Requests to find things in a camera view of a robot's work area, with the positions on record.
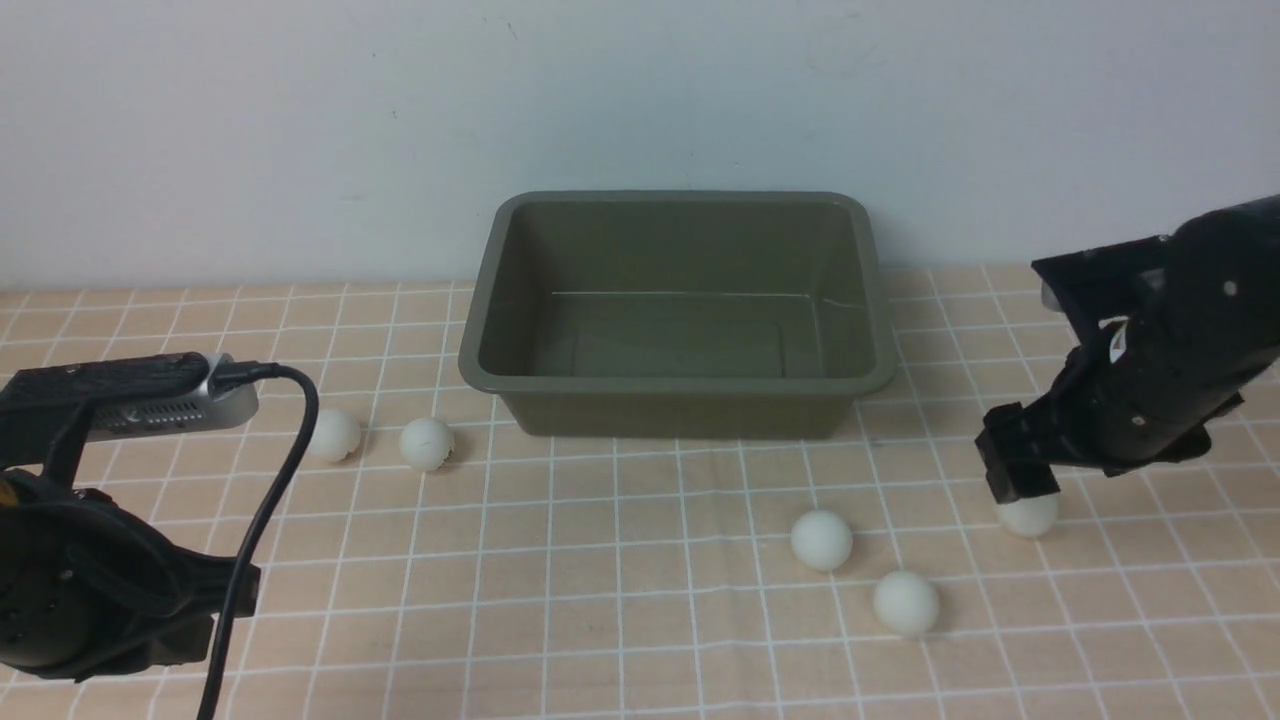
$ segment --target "white ball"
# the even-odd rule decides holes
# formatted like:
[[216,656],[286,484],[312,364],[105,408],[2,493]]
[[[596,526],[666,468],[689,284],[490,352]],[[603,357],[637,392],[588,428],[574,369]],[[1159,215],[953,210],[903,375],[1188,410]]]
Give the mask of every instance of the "white ball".
[[415,470],[430,473],[453,452],[453,430],[435,418],[419,418],[401,433],[401,455]]
[[814,570],[827,573],[840,568],[852,548],[854,532],[829,510],[810,510],[791,528],[791,552]]
[[338,462],[360,447],[360,423],[342,410],[321,410],[316,429],[307,445],[307,455],[325,462]]
[[996,515],[1010,533],[1021,538],[1038,538],[1057,520],[1057,493],[997,505]]
[[918,638],[938,621],[938,591],[910,570],[895,570],[876,585],[876,618],[893,633]]

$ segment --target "black cable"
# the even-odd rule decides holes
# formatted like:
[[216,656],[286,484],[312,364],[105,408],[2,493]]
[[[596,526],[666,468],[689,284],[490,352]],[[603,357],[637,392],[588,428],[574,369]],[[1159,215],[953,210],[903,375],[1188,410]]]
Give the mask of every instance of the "black cable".
[[284,497],[284,491],[288,489],[293,473],[302,462],[302,454],[311,445],[311,433],[315,430],[316,416],[320,413],[320,395],[316,392],[315,383],[303,372],[287,365],[236,363],[216,372],[215,377],[210,378],[210,387],[218,392],[266,378],[285,378],[302,387],[302,396],[306,400],[306,406],[302,410],[302,427],[298,428],[298,437],[294,438],[293,447],[289,448],[284,464],[280,465],[280,471],[276,473],[275,480],[268,488],[266,497],[257,506],[257,512],[253,514],[248,530],[244,533],[244,541],[241,542],[239,552],[236,553],[236,565],[232,566],[230,582],[227,585],[227,600],[223,601],[221,612],[218,615],[218,626],[214,629],[214,641],[209,651],[209,674],[205,676],[205,691],[200,698],[200,711],[196,712],[196,720],[214,720],[214,714],[218,710],[218,696],[223,689],[227,653],[230,651],[232,625],[236,623],[236,598],[241,594],[241,585],[244,584],[244,575],[248,573],[253,551],[257,550],[257,543],[262,539],[266,524],[271,520],[275,506]]

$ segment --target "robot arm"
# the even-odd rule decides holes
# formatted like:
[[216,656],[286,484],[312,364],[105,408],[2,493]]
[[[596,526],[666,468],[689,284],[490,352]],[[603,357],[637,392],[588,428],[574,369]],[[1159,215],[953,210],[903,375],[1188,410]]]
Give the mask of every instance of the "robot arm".
[[1280,195],[1032,268],[1080,345],[1044,396],[983,418],[996,502],[1059,492],[1050,465],[1120,475],[1204,455],[1204,423],[1280,356]]
[[[177,547],[106,493],[73,488],[86,442],[239,425],[257,411],[252,383],[273,377],[297,380],[307,411],[237,556]],[[310,442],[317,405],[302,373],[227,355],[15,374],[0,391],[0,662],[79,682],[204,660],[212,637],[215,701],[232,623],[257,603],[253,548]],[[38,475],[19,468],[36,464]],[[211,716],[205,705],[201,716]]]

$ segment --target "white wall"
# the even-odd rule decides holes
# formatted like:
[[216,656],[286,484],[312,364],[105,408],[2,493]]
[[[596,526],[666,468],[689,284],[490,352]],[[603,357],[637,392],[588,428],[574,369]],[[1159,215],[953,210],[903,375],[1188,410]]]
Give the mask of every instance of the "white wall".
[[0,284],[451,278],[534,188],[819,188],[888,263],[1280,192],[1276,0],[6,0]]

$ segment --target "sticker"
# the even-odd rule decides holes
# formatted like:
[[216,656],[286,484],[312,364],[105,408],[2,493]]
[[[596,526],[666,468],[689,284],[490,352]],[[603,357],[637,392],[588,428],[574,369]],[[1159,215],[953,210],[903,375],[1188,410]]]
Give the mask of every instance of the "sticker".
[[6,480],[0,480],[0,507],[18,507],[18,493]]
[[1116,334],[1111,336],[1111,346],[1107,347],[1107,355],[1111,356],[1111,361],[1115,363],[1124,356],[1124,351],[1129,350],[1129,320],[1125,320],[1119,328],[1116,328]]

